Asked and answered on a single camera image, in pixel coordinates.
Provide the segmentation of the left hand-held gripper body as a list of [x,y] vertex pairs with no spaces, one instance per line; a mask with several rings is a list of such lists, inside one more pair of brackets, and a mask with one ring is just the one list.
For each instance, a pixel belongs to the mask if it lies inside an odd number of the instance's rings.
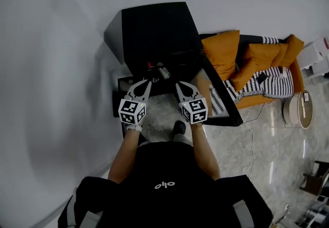
[[141,124],[147,114],[147,98],[145,96],[132,97],[128,94],[120,101],[118,113],[122,123],[130,125]]

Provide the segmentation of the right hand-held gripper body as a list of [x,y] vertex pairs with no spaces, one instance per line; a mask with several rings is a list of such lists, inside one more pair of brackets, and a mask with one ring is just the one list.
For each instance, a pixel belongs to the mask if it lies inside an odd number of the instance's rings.
[[208,106],[205,98],[181,102],[181,114],[190,123],[202,123],[208,118]]

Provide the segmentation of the clear plastic bottle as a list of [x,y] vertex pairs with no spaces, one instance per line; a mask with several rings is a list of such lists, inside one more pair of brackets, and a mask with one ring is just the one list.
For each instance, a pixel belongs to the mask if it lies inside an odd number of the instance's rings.
[[167,80],[171,77],[171,74],[169,73],[168,69],[164,66],[162,62],[157,63],[158,70],[162,77]]

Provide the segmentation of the person's left forearm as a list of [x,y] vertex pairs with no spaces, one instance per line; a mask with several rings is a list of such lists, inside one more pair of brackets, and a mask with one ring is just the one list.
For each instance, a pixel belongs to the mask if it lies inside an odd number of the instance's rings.
[[109,180],[120,184],[130,174],[135,163],[139,135],[140,132],[134,129],[127,131],[109,170]]

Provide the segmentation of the person's right forearm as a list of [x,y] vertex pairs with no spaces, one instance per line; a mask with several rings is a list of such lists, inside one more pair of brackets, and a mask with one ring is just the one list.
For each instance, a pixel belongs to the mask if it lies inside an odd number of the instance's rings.
[[213,180],[220,178],[220,169],[200,123],[191,124],[192,143],[198,167]]

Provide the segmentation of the person's right black shoe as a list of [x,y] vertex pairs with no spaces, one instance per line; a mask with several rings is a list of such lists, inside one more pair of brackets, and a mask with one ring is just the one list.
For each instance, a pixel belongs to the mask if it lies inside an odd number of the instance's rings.
[[180,121],[180,120],[177,120],[174,123],[173,135],[178,135],[178,134],[184,135],[185,132],[186,132],[186,125],[185,125],[185,123],[182,122],[182,121]]

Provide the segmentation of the person's grey trousers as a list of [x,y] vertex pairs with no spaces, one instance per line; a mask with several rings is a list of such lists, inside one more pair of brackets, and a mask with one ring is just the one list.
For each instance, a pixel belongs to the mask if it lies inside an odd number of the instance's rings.
[[192,142],[182,134],[176,134],[172,140],[169,141],[157,141],[151,142],[150,140],[146,139],[143,135],[139,136],[138,147],[142,147],[145,145],[157,145],[161,147],[177,147],[177,146],[193,146]]

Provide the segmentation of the orange sofa cushion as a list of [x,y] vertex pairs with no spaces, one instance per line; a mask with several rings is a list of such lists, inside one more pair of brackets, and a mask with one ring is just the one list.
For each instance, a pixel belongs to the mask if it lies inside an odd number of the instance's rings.
[[291,34],[286,43],[279,43],[279,53],[273,59],[271,67],[290,67],[304,47],[304,42]]
[[287,52],[287,44],[249,44],[243,54],[242,68],[231,79],[239,92],[257,71],[278,67]]
[[228,31],[202,39],[204,53],[222,81],[235,74],[235,59],[240,41],[240,31]]

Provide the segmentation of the black glass-door cabinet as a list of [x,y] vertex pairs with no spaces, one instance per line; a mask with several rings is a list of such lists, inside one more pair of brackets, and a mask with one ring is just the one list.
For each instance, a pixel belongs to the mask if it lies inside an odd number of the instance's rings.
[[[176,83],[194,84],[206,99],[219,98],[222,113],[209,107],[207,124],[240,126],[241,115],[205,55],[196,25],[185,2],[144,5],[120,10],[104,31],[104,41],[135,79],[152,83],[151,96],[176,94]],[[147,62],[162,62],[171,77],[165,80]]]

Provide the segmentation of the person's black top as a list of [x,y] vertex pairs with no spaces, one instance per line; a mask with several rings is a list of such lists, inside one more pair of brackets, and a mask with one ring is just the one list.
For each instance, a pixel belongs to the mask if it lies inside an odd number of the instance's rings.
[[137,149],[121,183],[85,177],[58,219],[58,228],[269,228],[273,215],[245,175],[213,180],[196,164],[193,148],[157,142]]

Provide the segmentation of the round beige side table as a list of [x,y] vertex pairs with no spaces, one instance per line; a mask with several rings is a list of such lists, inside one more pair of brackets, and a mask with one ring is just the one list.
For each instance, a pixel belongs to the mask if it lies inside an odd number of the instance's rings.
[[[309,101],[304,102],[303,93],[309,94]],[[283,118],[289,126],[299,126],[308,129],[313,119],[313,102],[308,90],[294,94],[283,104]]]

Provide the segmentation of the white storage shelf unit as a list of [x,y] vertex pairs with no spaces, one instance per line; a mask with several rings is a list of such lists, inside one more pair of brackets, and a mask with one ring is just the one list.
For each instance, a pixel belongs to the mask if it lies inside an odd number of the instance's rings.
[[300,70],[309,79],[329,73],[329,33],[308,43],[297,56]]

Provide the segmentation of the dark wooden chair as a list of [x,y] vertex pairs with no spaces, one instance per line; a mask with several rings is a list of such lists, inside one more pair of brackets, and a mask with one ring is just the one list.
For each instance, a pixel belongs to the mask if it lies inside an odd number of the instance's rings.
[[329,180],[329,162],[315,161],[312,171],[303,174],[300,190],[318,196]]

